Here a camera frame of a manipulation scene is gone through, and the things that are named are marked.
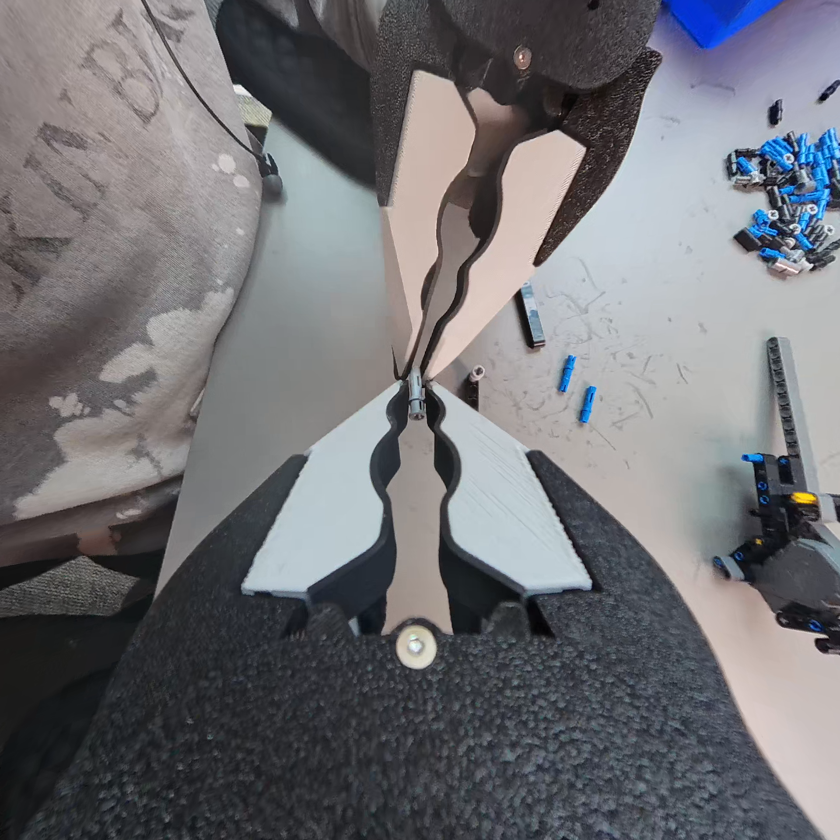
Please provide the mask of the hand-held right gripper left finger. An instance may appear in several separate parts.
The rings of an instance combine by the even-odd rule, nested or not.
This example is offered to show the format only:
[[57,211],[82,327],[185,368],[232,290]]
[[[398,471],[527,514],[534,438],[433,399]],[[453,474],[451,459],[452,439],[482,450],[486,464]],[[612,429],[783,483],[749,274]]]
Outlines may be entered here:
[[306,603],[372,603],[393,572],[347,581],[382,535],[385,491],[371,473],[375,449],[396,431],[387,410],[405,392],[396,381],[305,452],[274,523],[242,584],[244,595]]

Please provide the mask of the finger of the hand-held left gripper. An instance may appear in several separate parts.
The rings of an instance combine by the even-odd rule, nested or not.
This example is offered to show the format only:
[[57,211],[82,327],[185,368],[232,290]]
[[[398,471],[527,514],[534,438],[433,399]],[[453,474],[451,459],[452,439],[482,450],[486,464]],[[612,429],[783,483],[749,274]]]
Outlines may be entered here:
[[585,157],[560,130],[515,143],[497,175],[488,236],[458,269],[456,293],[421,362],[426,381],[449,366],[531,279],[535,260]]
[[415,70],[392,185],[381,207],[392,347],[404,377],[423,355],[418,346],[430,299],[424,286],[439,273],[443,210],[475,137],[476,118],[456,84]]

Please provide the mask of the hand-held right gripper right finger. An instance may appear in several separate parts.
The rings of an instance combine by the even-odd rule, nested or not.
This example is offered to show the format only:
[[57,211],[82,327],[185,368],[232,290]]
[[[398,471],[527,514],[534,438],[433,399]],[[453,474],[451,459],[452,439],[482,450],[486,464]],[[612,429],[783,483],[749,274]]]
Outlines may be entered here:
[[592,578],[526,446],[441,385],[429,383],[427,405],[444,483],[438,564],[450,600],[590,591]]

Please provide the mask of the person's left forearm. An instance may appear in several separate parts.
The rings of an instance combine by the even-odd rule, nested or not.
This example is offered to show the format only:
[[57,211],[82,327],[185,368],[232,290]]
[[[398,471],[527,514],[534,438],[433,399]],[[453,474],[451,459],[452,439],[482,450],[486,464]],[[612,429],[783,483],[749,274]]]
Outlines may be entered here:
[[297,23],[332,41],[366,71],[372,69],[386,1],[295,1]]

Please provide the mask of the grey desk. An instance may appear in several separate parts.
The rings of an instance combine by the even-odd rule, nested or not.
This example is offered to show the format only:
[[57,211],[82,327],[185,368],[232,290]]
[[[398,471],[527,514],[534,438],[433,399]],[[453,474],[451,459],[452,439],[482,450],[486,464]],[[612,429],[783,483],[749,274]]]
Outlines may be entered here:
[[[838,126],[838,2],[783,2],[699,49],[664,10],[663,56],[615,179],[532,279],[547,343],[506,304],[441,374],[486,366],[480,406],[540,449],[656,559],[703,627],[753,737],[827,838],[838,838],[838,657],[778,627],[710,559],[750,530],[751,468],[779,452],[764,343],[791,341],[824,490],[838,492],[838,266],[774,279],[731,239],[757,199],[723,156],[784,128]],[[159,587],[288,457],[392,381],[373,192],[273,122],[285,201],[261,212],[248,277],[217,342]],[[563,363],[576,365],[559,393]],[[588,424],[579,412],[597,388]]]

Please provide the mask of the blue plastic bin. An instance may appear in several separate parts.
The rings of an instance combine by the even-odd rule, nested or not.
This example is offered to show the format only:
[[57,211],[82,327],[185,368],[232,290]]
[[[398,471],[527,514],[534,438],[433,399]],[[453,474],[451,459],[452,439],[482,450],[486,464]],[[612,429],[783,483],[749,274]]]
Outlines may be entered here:
[[680,26],[703,49],[743,31],[781,1],[664,1]]

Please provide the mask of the dark cloth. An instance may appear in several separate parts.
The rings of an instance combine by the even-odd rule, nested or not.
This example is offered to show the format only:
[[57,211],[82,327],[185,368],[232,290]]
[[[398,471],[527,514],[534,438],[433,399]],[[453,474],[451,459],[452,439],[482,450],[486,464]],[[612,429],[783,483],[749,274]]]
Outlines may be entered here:
[[344,174],[375,188],[367,70],[258,2],[222,2],[215,29],[234,82]]

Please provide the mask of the pile of blue black pins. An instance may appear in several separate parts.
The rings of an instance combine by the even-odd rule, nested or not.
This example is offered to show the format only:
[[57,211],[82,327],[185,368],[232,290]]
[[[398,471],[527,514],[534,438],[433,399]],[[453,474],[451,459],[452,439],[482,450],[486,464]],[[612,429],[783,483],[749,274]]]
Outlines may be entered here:
[[813,138],[789,132],[723,160],[730,186],[763,204],[732,239],[777,277],[824,270],[839,255],[839,142],[832,127]]

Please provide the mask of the grey black brick-built toy model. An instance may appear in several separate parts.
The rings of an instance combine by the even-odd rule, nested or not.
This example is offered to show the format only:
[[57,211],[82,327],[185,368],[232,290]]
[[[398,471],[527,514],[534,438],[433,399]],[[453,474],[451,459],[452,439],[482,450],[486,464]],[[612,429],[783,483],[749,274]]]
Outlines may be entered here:
[[753,452],[756,496],[751,515],[760,534],[712,559],[730,581],[750,585],[777,624],[813,636],[823,655],[839,655],[838,495],[822,492],[791,343],[767,339],[766,359],[780,417],[785,453]]

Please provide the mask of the person's dark pants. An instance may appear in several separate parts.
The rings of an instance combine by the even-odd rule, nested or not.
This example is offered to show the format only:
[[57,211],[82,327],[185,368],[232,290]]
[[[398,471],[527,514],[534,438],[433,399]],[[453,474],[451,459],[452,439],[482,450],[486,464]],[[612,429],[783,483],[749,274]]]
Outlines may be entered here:
[[1,830],[18,838],[67,770],[148,612],[164,551],[2,568]]

